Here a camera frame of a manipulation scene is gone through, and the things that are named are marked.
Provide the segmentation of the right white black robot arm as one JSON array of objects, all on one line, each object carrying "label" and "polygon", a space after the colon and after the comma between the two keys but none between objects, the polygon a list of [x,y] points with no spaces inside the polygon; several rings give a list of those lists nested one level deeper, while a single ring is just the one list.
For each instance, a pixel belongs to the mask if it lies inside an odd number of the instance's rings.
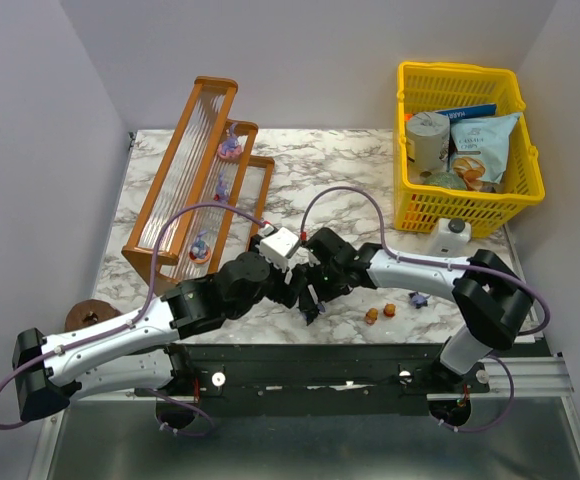
[{"label": "right white black robot arm", "polygon": [[471,257],[441,259],[409,255],[385,245],[356,249],[329,228],[303,240],[313,265],[306,281],[320,302],[356,288],[404,289],[454,302],[464,325],[435,359],[450,378],[465,376],[494,351],[510,349],[539,294],[521,281],[494,253],[479,249]]}]

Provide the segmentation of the light blue chips bag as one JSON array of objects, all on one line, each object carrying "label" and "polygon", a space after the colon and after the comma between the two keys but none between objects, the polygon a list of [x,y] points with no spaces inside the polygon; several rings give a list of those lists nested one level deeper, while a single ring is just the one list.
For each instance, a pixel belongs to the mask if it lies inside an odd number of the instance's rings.
[{"label": "light blue chips bag", "polygon": [[521,114],[464,119],[451,125],[449,170],[472,191],[499,185],[507,170],[510,136]]}]

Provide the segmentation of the brown tiered acrylic shelf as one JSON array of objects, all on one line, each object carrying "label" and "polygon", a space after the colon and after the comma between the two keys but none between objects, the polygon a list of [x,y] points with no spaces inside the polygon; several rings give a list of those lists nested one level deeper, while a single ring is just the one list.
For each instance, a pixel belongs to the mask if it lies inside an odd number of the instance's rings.
[{"label": "brown tiered acrylic shelf", "polygon": [[[187,278],[218,270],[234,215],[231,207],[242,203],[254,217],[261,217],[275,167],[271,157],[253,152],[256,124],[233,120],[230,110],[238,92],[236,81],[199,76],[163,158],[151,182],[137,220],[121,253],[154,294],[162,295]],[[235,159],[223,160],[218,146],[226,130],[237,123],[235,133],[243,148]],[[230,189],[227,204],[213,197],[220,172]],[[206,230],[211,258],[193,263],[190,247]]]}]

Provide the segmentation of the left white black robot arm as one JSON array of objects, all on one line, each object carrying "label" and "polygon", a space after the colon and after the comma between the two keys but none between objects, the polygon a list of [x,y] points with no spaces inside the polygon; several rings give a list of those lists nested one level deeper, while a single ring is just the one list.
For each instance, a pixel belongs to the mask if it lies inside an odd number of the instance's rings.
[{"label": "left white black robot arm", "polygon": [[80,375],[140,350],[219,329],[264,297],[284,293],[290,258],[303,241],[286,228],[256,235],[251,250],[217,272],[179,283],[141,309],[101,325],[45,336],[37,328],[19,333],[13,372],[23,422],[43,419],[70,404],[84,388]]}]

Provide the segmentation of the dark blue box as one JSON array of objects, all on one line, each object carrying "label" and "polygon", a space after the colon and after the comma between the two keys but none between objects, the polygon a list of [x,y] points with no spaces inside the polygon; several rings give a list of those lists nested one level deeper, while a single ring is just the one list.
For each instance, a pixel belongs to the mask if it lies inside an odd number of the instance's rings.
[{"label": "dark blue box", "polygon": [[491,117],[497,112],[495,103],[454,107],[449,109],[436,110],[437,114],[448,118],[450,123],[456,123],[464,119],[474,119],[481,117]]}]

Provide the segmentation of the yellow plastic basket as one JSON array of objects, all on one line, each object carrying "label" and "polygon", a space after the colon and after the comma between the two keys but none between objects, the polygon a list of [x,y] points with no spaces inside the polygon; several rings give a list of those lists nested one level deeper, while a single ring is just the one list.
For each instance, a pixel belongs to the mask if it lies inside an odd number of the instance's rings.
[{"label": "yellow plastic basket", "polygon": [[[487,237],[546,195],[516,74],[508,69],[404,61],[397,70],[394,226],[430,233],[441,218],[460,218]],[[441,167],[458,188],[434,185],[411,159],[407,124],[421,112],[451,113]]]}]

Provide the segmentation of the orange bear toy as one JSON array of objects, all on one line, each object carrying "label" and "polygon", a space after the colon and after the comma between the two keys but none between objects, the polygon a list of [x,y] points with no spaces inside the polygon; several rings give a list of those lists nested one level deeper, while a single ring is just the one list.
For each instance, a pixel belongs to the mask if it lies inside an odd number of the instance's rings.
[{"label": "orange bear toy", "polygon": [[396,315],[396,305],[388,303],[384,306],[383,315],[386,318],[393,318]]},{"label": "orange bear toy", "polygon": [[379,316],[379,311],[376,308],[370,308],[364,317],[364,321],[367,325],[374,325]]}]

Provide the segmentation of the orange bear toy front left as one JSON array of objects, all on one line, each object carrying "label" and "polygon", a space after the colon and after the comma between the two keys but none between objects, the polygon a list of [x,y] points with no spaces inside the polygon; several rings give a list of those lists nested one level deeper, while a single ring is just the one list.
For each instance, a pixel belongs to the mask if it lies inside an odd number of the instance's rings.
[{"label": "orange bear toy front left", "polygon": [[367,325],[374,325],[379,316],[379,311],[376,308],[370,308],[364,317],[364,321]]}]

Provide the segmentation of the orange bear toy front right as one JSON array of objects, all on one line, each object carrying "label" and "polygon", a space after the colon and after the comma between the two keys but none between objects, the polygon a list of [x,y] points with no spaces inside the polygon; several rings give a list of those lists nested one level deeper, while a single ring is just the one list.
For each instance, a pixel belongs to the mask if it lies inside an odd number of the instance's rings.
[{"label": "orange bear toy front right", "polygon": [[386,318],[393,318],[396,315],[396,305],[388,303],[384,306],[383,315]]}]

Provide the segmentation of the purple donkey red base toy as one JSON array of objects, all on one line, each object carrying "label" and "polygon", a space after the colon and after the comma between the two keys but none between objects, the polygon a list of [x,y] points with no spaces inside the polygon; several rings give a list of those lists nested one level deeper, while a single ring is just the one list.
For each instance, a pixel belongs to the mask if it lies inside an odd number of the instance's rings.
[{"label": "purple donkey red base toy", "polygon": [[214,193],[214,201],[222,204],[227,204],[230,198],[230,189],[225,179],[224,172],[220,172]]}]

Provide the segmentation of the white bottle grey cap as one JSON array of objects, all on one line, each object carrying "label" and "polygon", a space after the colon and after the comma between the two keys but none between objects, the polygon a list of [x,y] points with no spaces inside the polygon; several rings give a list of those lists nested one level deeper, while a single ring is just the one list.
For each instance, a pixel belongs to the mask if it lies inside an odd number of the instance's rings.
[{"label": "white bottle grey cap", "polygon": [[459,257],[471,237],[470,223],[461,218],[440,218],[428,237],[425,251],[435,257]]}]

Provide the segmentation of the brown topped white roll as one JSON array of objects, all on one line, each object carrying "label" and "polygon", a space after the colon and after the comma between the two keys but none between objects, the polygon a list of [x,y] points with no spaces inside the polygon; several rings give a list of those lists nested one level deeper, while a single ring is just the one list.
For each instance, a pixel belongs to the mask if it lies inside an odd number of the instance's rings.
[{"label": "brown topped white roll", "polygon": [[88,299],[75,304],[68,312],[64,330],[66,332],[105,322],[121,315],[121,312],[110,303],[98,299]]}]

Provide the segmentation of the green round item in basket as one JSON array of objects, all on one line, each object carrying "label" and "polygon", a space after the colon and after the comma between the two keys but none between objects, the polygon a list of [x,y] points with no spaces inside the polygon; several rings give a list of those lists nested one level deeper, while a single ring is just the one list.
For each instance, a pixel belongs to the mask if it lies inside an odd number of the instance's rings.
[{"label": "green round item in basket", "polygon": [[467,190],[464,181],[457,174],[451,172],[431,173],[423,180],[423,184],[449,190]]}]

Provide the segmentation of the grey cylindrical canister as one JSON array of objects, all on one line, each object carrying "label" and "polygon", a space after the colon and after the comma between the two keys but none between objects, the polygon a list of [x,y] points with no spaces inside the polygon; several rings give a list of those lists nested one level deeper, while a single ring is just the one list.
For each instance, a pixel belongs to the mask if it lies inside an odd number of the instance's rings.
[{"label": "grey cylindrical canister", "polygon": [[405,124],[406,155],[419,172],[437,172],[447,168],[450,120],[437,112],[420,112]]}]

